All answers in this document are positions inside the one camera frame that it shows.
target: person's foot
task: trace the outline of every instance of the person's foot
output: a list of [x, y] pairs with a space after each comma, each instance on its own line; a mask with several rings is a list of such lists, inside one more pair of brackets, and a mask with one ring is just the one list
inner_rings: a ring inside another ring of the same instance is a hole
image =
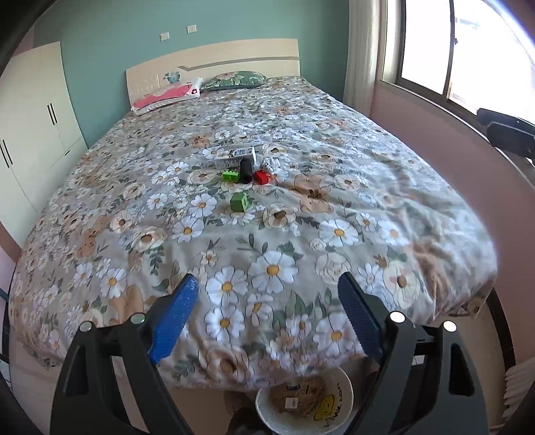
[[234, 415], [241, 408], [255, 408], [254, 403], [245, 394], [238, 393], [237, 391], [225, 391], [223, 393], [223, 400], [225, 402], [225, 408], [230, 415]]

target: window glass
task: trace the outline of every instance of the window glass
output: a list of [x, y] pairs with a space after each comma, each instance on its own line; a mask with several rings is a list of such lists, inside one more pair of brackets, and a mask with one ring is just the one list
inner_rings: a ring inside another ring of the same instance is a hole
[[442, 94], [449, 62], [449, 0], [406, 0], [406, 19], [401, 77]]
[[482, 0], [454, 0], [455, 45], [449, 98], [535, 123], [535, 65], [506, 22]]

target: silver screw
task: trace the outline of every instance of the silver screw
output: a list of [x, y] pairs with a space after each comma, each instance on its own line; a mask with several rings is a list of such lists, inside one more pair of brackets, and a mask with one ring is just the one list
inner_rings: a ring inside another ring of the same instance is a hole
[[444, 329], [448, 332], [455, 332], [457, 330], [457, 325], [451, 320], [446, 320], [444, 322]]
[[132, 314], [132, 317], [130, 317], [130, 321], [135, 325], [140, 325], [145, 321], [145, 314], [143, 313]]
[[403, 323], [405, 321], [405, 315], [399, 311], [393, 311], [390, 313], [390, 320], [396, 323]]
[[80, 331], [87, 332], [93, 327], [93, 324], [87, 320], [80, 325]]

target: white curtain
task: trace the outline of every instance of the white curtain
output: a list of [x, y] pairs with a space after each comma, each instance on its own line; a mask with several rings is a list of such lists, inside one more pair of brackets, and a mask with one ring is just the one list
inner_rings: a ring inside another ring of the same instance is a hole
[[379, 1], [349, 0], [349, 50], [343, 102], [369, 116], [379, 47]]

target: floral bedspread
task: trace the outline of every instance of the floral bedspread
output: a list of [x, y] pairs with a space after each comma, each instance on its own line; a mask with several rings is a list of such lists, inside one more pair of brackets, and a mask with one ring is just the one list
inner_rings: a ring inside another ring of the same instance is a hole
[[[268, 185], [202, 169], [220, 147], [279, 159]], [[234, 192], [251, 206], [230, 208]], [[363, 355], [338, 277], [427, 324], [476, 313], [493, 244], [463, 199], [394, 136], [300, 77], [128, 114], [49, 201], [19, 260], [13, 333], [49, 365], [78, 325], [124, 322], [187, 272], [199, 300], [159, 370], [254, 389]]]

